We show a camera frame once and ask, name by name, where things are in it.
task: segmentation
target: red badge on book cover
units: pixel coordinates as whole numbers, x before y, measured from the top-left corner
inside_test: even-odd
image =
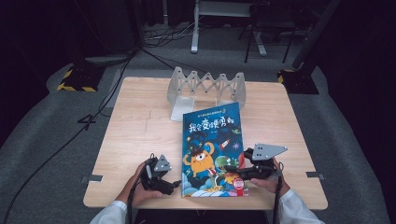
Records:
[[[238,196],[244,195],[244,186],[245,186],[245,181],[239,177],[233,181],[233,187],[236,189],[236,194]]]

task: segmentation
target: person's right hand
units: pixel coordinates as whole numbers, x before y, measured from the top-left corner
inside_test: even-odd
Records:
[[[276,161],[276,159],[274,158],[274,164],[276,166],[276,169],[279,169],[279,163]],[[290,186],[285,182],[285,178],[282,176],[282,180],[283,180],[283,187],[279,192],[279,196],[282,197],[286,192],[289,191]],[[260,188],[265,188],[268,191],[275,193],[276,192],[276,186],[277,186],[277,182],[278,179],[257,179],[257,178],[251,178],[250,179],[250,183],[256,185],[257,187]]]

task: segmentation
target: table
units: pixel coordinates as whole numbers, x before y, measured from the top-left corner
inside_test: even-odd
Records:
[[[89,207],[109,205],[122,190],[138,164],[151,153],[161,154],[173,166],[164,180],[181,178],[181,122],[170,120],[170,104],[166,92],[170,78],[127,77],[93,168],[93,175],[102,175],[102,182],[90,182],[84,197]],[[247,100],[241,109],[245,147],[255,143],[287,146],[278,155],[285,165],[284,176],[310,209],[325,209],[327,199],[315,172],[300,126],[289,97],[280,83],[246,82]],[[214,106],[216,97],[197,95],[195,109]],[[138,208],[169,209],[273,209],[274,194],[249,184],[248,197],[182,198],[180,188],[170,196],[147,200]]]
[[[199,16],[250,17],[248,12],[250,5],[252,4],[195,0],[194,31],[192,33],[191,53],[198,52]],[[254,37],[256,39],[260,55],[267,56],[267,51],[262,43],[261,32],[255,32]]]

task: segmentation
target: chair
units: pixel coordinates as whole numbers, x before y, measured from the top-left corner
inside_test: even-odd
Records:
[[[250,50],[250,42],[254,32],[277,32],[273,40],[279,40],[280,35],[285,32],[291,32],[289,44],[283,57],[282,63],[286,61],[289,53],[291,41],[294,37],[296,25],[291,16],[290,8],[286,2],[268,2],[259,1],[258,3],[249,7],[250,20],[249,24],[245,26],[238,39],[241,39],[242,34],[250,26],[250,34],[247,44],[247,53],[245,56],[245,63],[248,62],[248,52]]]

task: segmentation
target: children's picture book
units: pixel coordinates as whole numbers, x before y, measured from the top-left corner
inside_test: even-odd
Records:
[[[239,103],[184,114],[182,197],[248,196],[248,183],[225,165],[245,168]]]

